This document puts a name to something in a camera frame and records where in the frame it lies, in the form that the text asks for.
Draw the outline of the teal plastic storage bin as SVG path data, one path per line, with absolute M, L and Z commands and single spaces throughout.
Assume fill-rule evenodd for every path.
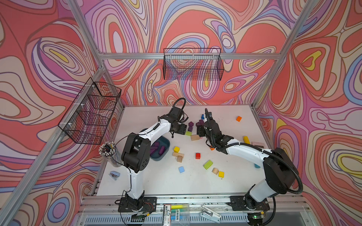
M 167 132 L 166 129 L 159 128 L 139 134 L 141 144 L 138 157 L 142 161 L 149 160 L 150 158 L 155 161 L 161 160 L 170 147 L 170 142 L 162 137 Z

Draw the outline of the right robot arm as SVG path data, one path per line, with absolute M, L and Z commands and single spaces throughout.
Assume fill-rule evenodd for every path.
M 268 197 L 286 193 L 299 195 L 303 192 L 297 167 L 281 148 L 260 148 L 222 134 L 207 108 L 204 123 L 198 126 L 198 131 L 206 137 L 206 144 L 210 148 L 245 159 L 264 170 L 265 179 L 253 185 L 243 196 L 242 204 L 246 209 L 256 210 Z

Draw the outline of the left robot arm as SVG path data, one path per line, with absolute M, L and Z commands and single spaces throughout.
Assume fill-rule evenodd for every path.
M 129 170 L 130 189 L 124 193 L 119 206 L 125 210 L 141 211 L 144 206 L 154 210 L 154 205 L 145 203 L 142 171 L 150 161 L 151 145 L 161 136 L 171 133 L 185 135 L 188 116 L 184 112 L 185 98 L 176 100 L 169 113 L 159 116 L 157 123 L 141 133 L 130 133 L 121 154 L 123 166 Z

